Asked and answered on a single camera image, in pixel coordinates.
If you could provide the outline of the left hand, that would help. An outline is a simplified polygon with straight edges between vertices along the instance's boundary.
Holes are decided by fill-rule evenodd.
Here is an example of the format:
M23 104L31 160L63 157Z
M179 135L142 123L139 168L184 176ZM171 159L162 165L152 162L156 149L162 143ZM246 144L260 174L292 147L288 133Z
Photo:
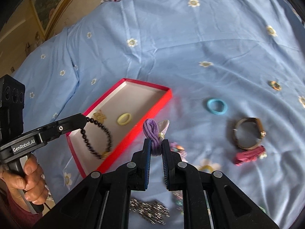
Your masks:
M35 205L45 203L48 197L46 182L42 178L43 169L34 155L29 155L24 165L25 177L15 175L1 166L1 180L6 184L14 202L30 212L25 200Z

